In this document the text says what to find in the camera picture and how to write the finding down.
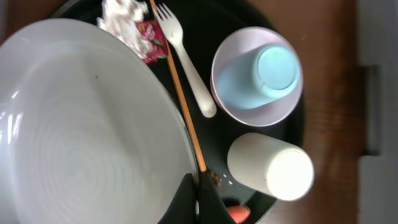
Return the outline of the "white napkin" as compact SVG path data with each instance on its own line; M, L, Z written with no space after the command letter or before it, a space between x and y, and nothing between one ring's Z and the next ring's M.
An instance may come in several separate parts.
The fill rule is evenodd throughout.
M136 24L143 22L148 12L146 2L103 0L102 16L97 18L97 26L127 45L139 58L146 60L153 47Z

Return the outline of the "brown food scrap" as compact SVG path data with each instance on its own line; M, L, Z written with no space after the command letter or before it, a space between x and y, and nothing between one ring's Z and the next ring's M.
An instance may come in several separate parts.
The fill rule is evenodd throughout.
M222 182L221 178L216 173L214 173L212 170L207 170L206 173L211 177L211 181L212 181L213 185L217 189L219 189L221 186L221 182Z

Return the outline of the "white plastic fork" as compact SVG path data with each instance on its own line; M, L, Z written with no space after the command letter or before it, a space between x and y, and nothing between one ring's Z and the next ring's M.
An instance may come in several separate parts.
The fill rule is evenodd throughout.
M164 3L155 6L153 12L166 39L172 44L179 57L202 115L206 118L214 117L215 102L185 50L180 22Z

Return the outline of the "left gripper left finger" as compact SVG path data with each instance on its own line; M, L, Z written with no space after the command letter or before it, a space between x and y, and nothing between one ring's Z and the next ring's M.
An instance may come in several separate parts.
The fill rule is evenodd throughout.
M185 174L159 224L194 224L196 190L192 174Z

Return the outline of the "orange carrot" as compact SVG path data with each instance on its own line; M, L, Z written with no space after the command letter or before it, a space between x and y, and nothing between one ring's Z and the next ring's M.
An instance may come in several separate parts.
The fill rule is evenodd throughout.
M250 209L244 205L228 207L227 211L235 223L243 223L251 213Z

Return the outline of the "wooden chopstick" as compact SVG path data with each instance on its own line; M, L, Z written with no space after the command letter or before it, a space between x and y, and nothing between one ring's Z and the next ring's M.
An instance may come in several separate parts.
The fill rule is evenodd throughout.
M175 90L177 92L177 96L178 96L178 100L180 102L180 106L181 106L181 109L182 109L182 112L183 112L183 117L184 117L187 129L188 129L191 141L192 141L193 149L195 151L198 167L199 167L201 172L206 172L207 171L207 167L206 167L205 160L204 160L204 157L203 157L203 154L202 154L202 151L201 151L199 140L197 138L195 127L193 125L192 118L190 116L190 111L189 111L189 108L188 108L188 105L187 105L187 102L186 102L186 99L185 99L183 88L182 88L181 83L180 83L180 79L179 79L179 76L178 76L178 73L177 73L177 69L175 67L174 59L172 57L172 53L171 53L169 45L166 44L166 46L168 48L167 63L169 65L169 70L170 70L170 73L171 73L171 76L172 76L172 80L174 82L174 87L175 87Z

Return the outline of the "red snack wrapper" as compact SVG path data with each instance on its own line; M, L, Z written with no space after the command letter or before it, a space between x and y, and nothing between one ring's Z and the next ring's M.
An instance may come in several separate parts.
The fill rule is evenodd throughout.
M143 56L141 59L146 63L154 63L158 59L167 58L169 49L166 44L166 38L160 25L155 20L137 22L136 28L143 38L144 43L143 50L141 50Z

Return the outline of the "grey plate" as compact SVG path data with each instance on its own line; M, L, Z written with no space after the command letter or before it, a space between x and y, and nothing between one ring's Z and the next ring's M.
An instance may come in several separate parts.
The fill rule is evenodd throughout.
M158 223L197 174L173 100L111 34L48 19L1 45L2 223Z

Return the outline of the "white cup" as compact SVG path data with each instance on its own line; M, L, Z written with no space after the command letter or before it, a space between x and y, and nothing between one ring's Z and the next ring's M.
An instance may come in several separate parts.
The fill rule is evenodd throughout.
M304 197L315 179L313 162L302 148L259 133L238 137L227 164L240 184L283 201Z

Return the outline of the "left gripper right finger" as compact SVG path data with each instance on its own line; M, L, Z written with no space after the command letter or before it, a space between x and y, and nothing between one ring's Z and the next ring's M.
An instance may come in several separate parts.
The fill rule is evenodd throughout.
M198 186L199 224L235 224L218 195L210 174L203 172Z

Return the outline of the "white bowl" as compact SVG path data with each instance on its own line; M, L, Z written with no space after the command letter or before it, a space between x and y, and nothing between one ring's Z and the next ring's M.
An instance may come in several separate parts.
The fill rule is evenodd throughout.
M238 56L266 44L276 44L287 47L293 51L299 60L296 51L285 38L277 32L265 27L246 27L233 32L222 41L213 58L210 86L215 101L221 109L228 113L233 119L248 126L265 127L279 123L295 109L303 90L302 66L299 60L300 79L295 89L285 97L258 108L248 110L236 109L222 102L216 90L216 79L220 71L227 63Z

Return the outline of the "grey dishwasher rack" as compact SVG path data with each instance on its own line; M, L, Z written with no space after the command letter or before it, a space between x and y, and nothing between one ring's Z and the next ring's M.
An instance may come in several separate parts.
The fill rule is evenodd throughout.
M397 0L359 0L358 62L366 77L360 223L397 223Z

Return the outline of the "light blue cup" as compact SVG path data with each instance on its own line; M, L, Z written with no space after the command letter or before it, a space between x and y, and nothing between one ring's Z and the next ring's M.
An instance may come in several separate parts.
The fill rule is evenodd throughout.
M248 110L290 94L299 79L299 60L293 51L266 44L227 63L216 79L216 90L225 105Z

